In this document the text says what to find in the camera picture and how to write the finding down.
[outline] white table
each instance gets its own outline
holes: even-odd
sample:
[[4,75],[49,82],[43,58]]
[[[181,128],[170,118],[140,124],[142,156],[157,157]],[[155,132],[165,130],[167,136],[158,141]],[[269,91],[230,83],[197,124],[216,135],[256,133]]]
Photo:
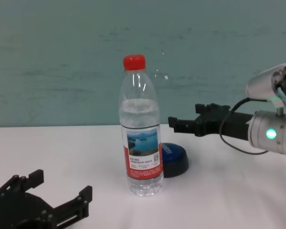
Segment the white table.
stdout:
[[128,191],[119,126],[0,128],[0,185],[43,169],[45,183],[30,192],[54,207],[93,186],[90,216],[75,229],[286,229],[286,156],[249,156],[217,135],[161,131],[163,142],[186,149],[190,168],[165,179],[156,196]]

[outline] blue round object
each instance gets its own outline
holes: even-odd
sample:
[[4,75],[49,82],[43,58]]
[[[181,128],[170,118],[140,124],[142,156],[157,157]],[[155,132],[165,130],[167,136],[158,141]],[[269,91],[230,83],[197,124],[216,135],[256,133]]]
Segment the blue round object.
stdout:
[[162,160],[164,178],[178,176],[189,168],[185,149],[173,143],[162,143]]
[[182,157],[184,149],[173,143],[162,143],[163,162],[172,162]]

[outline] blue lid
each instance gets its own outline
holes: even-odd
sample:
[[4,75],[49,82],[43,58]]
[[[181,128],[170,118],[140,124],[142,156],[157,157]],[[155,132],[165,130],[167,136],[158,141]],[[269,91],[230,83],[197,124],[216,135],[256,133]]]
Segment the blue lid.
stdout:
[[163,163],[172,162],[180,159],[184,149],[173,143],[162,143],[162,158]]

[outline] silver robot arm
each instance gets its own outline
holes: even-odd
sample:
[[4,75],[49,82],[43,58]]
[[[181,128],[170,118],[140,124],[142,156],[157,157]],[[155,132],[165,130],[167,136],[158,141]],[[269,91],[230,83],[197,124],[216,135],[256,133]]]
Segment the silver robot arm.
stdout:
[[276,112],[258,111],[249,124],[251,146],[286,155],[286,63],[275,66],[251,79],[246,86],[251,99],[266,99]]

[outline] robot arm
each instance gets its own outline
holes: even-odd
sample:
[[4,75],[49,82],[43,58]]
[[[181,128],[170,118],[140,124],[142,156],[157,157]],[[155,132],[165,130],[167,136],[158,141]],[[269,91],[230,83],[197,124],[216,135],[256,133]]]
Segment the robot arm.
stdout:
[[248,140],[256,148],[286,154],[286,63],[273,67],[251,79],[246,87],[250,99],[267,100],[276,112],[258,111],[254,115],[230,114],[229,106],[210,104],[196,105],[195,120],[168,118],[175,132],[192,133],[196,136],[219,134],[220,125],[227,117],[222,134]]

